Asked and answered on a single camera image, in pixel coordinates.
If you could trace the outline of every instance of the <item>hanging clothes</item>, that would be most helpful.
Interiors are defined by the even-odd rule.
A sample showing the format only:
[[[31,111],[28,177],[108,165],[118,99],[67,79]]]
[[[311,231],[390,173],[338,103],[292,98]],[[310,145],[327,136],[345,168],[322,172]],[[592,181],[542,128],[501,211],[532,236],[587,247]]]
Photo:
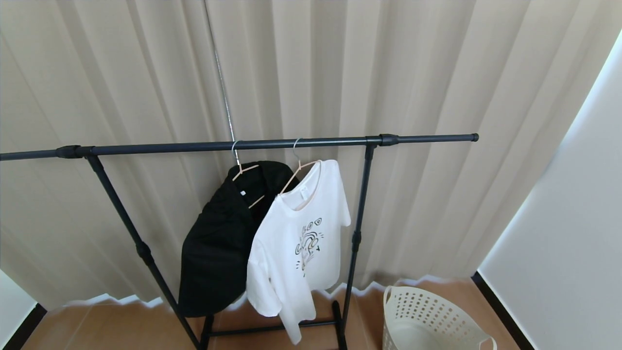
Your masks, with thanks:
[[[200,317],[225,309],[244,293],[253,237],[292,170],[274,161],[234,166],[183,241],[179,310]],[[298,185],[295,178],[288,188]],[[265,196],[255,206],[249,206]]]
[[[263,316],[281,317],[292,343],[298,323],[315,319],[312,290],[339,279],[341,226],[350,225],[337,161],[319,161],[272,203],[248,260],[248,300]]]

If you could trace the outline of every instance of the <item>horizontal rod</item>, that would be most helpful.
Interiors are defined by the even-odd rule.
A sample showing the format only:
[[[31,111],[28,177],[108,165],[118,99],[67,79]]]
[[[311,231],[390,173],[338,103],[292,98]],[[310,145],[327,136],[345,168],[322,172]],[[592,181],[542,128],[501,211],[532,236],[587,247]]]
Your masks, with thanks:
[[[426,143],[426,142],[456,142],[477,141],[477,134],[464,135],[426,135],[426,136],[398,136],[379,135],[352,138],[301,138],[296,143],[297,148],[326,147],[326,146],[391,146],[398,143]],[[235,149],[273,149],[291,148],[296,139],[286,140],[256,140],[238,141]],[[194,142],[194,143],[159,143],[159,144],[129,144],[123,146],[65,146],[59,149],[44,151],[29,151],[0,154],[0,161],[37,158],[82,158],[85,156],[109,156],[113,154],[146,154],[146,153],[178,153],[178,152],[205,152],[230,151],[233,142]]]
[[[299,326],[300,327],[328,326],[329,324],[335,324],[335,323],[336,323],[336,321],[334,319],[330,320],[330,321],[313,321],[313,322],[303,321],[303,322],[300,322]],[[233,329],[231,331],[216,331],[216,332],[210,332],[210,333],[208,333],[208,335],[210,337],[232,336],[232,335],[235,335],[235,334],[258,333],[258,332],[267,332],[267,331],[280,331],[282,329],[285,329],[285,326],[283,326],[283,324],[278,324],[277,326],[246,328],[246,329]]]

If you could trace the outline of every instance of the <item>black jacket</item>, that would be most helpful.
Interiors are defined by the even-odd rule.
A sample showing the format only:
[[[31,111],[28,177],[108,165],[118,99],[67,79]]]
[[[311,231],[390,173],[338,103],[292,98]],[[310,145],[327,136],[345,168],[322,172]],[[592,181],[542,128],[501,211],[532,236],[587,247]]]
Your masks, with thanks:
[[[247,163],[242,168],[255,164],[259,167],[235,181],[231,179],[238,166],[229,170],[183,241],[179,310],[186,317],[217,313],[246,290],[246,265],[255,232],[293,175],[287,165],[273,161]],[[298,183],[292,180],[286,191]]]

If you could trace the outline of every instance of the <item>perforated basket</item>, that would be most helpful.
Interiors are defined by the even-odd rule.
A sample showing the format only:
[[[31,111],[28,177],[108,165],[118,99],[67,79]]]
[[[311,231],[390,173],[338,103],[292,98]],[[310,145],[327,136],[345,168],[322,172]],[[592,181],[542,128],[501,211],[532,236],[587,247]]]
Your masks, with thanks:
[[[419,288],[384,291],[383,350],[476,350],[490,338],[452,302]]]

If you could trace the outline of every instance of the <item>black metal clothing rack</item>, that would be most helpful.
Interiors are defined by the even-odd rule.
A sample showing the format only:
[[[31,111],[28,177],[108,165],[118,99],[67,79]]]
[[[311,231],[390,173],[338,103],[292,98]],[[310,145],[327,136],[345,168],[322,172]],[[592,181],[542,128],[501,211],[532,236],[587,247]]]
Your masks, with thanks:
[[[188,337],[198,350],[207,349],[210,337],[227,336],[231,334],[255,333],[263,331],[274,331],[284,329],[283,325],[248,329],[234,329],[229,331],[212,331],[214,321],[213,315],[205,318],[203,331],[200,339],[194,334],[188,321],[180,314],[177,302],[170,292],[169,286],[166,284],[164,277],[157,268],[149,246],[141,239],[132,219],[125,210],[123,203],[116,191],[99,156],[107,156],[113,154],[145,154],[145,153],[178,153],[178,152],[202,152],[202,151],[229,151],[235,146],[236,149],[272,149],[272,148],[291,148],[296,142],[296,147],[323,147],[323,146],[365,146],[365,163],[363,166],[363,177],[361,180],[361,192],[358,200],[358,211],[356,215],[356,224],[352,235],[352,255],[350,258],[350,271],[348,272],[348,283],[346,286],[346,295],[343,305],[343,313],[340,310],[339,303],[334,301],[332,304],[333,319],[328,321],[303,321],[301,327],[325,326],[332,324],[335,326],[337,333],[337,342],[340,350],[346,350],[345,327],[348,320],[348,308],[350,306],[350,297],[352,294],[352,284],[354,280],[354,270],[356,266],[356,255],[358,253],[359,244],[361,243],[361,225],[363,223],[363,211],[365,208],[365,199],[367,196],[367,187],[369,184],[369,173],[371,170],[371,161],[374,155],[374,149],[377,146],[392,146],[398,143],[428,143],[428,142],[454,142],[454,141],[472,141],[479,139],[477,134],[465,135],[431,135],[431,136],[398,136],[391,134],[381,134],[379,136],[366,137],[349,137],[349,138],[308,138],[287,139],[287,140],[257,140],[257,141],[238,141],[233,142],[198,142],[198,143],[168,143],[168,144],[134,144],[126,146],[63,146],[57,149],[47,149],[41,151],[27,151],[15,153],[0,154],[0,161],[10,161],[18,159],[38,159],[38,158],[66,158],[77,159],[86,158],[91,164],[95,174],[100,179],[104,190],[108,194],[110,201],[114,205],[117,213],[121,217],[123,224],[127,228],[129,235],[136,244],[136,251],[142,258],[149,271],[153,275],[158,286],[162,290],[162,294],[168,301],[169,305],[177,315],[184,330],[188,333]]]

